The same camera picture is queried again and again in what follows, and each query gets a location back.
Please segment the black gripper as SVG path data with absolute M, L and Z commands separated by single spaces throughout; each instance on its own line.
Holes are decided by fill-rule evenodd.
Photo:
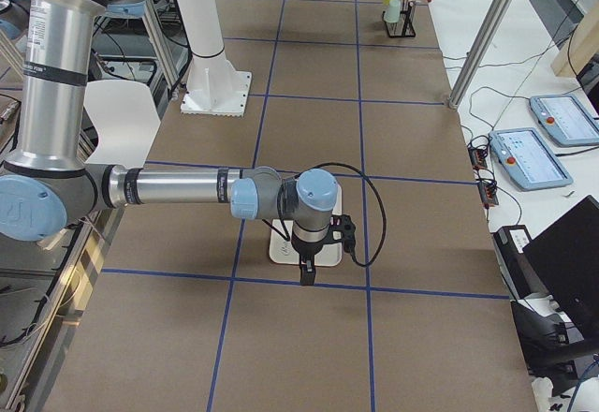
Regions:
M 333 251 L 324 247 L 331 244 L 332 232 L 327 229 L 308 231 L 305 229 L 292 230 L 292 246 L 299 254 L 300 279 L 302 286 L 313 286 L 316 277 L 315 265 L 332 265 Z

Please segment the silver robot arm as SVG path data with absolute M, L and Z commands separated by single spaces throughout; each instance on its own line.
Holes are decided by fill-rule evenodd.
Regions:
M 333 243 L 338 184 L 326 170 L 295 179 L 275 169 L 128 169 L 79 159 L 93 25 L 143 0 L 31 0 L 18 141 L 3 162 L 1 231 L 34 242 L 94 211 L 150 203 L 216 202 L 239 219 L 293 224 L 300 281 L 314 283 L 315 257 Z

